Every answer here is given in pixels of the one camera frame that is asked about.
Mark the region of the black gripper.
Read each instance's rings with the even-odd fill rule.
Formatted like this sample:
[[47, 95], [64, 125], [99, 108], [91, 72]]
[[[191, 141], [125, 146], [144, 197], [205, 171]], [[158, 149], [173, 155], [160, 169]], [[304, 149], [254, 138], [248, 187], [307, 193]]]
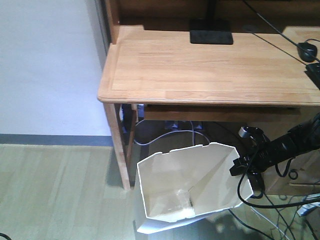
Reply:
[[248, 139], [253, 140], [254, 146], [252, 146], [244, 156], [233, 161], [233, 166], [229, 169], [230, 175], [233, 177], [247, 173], [261, 172], [258, 170], [256, 161], [258, 160], [259, 153], [262, 153], [263, 149], [271, 141], [261, 129], [258, 135], [249, 137]]

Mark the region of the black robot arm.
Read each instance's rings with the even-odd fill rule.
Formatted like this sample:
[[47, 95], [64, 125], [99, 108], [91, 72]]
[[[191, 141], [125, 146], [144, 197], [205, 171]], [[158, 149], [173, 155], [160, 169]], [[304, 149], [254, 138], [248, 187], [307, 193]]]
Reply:
[[239, 176], [245, 172], [262, 173], [268, 168], [283, 161], [320, 148], [320, 115], [298, 124], [286, 134], [270, 140], [257, 127], [244, 126], [239, 130], [242, 138], [250, 138], [255, 142], [244, 156], [233, 161], [229, 169], [232, 176]]

